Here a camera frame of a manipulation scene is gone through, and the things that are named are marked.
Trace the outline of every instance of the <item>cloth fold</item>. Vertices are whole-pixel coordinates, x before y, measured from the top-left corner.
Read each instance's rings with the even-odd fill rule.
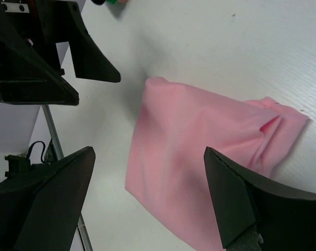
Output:
[[[132,138],[125,188],[195,250],[223,250],[205,174],[205,148],[269,176],[307,121],[269,97],[241,102],[150,78]]]

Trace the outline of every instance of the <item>pink cloth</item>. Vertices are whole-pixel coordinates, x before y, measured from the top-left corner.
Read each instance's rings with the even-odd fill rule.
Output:
[[[125,188],[195,250],[223,250],[205,175],[205,148],[269,176],[307,121],[268,97],[240,102],[161,77],[148,79]]]

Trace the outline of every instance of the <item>tabletop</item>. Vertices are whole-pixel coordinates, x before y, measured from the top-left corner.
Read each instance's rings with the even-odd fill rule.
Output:
[[[77,107],[52,106],[65,155],[86,145],[97,159],[83,208],[94,250],[192,250],[124,190],[145,80],[162,76],[237,100],[270,96],[311,122],[274,179],[316,192],[316,0],[130,0],[82,12],[87,29],[121,72],[117,84],[65,79]]]

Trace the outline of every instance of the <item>white table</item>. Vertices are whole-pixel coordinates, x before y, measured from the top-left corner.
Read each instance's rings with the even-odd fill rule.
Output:
[[[83,208],[96,251],[192,250],[124,190],[131,136],[147,77],[163,76],[238,100],[271,96],[312,119],[275,179],[316,192],[316,0],[87,1],[90,35],[119,84],[65,78],[78,107],[51,107],[65,155],[91,145],[95,170]]]

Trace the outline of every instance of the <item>wire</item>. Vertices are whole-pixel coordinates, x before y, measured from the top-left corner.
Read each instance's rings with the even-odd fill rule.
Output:
[[[46,149],[46,145],[45,145],[45,143],[44,143],[43,141],[36,141],[36,142],[33,142],[33,143],[31,144],[31,146],[29,146],[29,149],[28,149],[28,153],[27,153],[27,157],[26,157],[26,158],[30,158],[32,149],[33,149],[34,145],[36,145],[37,143],[42,143],[42,144],[43,144],[43,150],[42,150],[42,154],[41,154],[41,162],[45,164],[46,161],[43,160],[43,155],[44,155],[44,152],[45,152],[45,149]]]

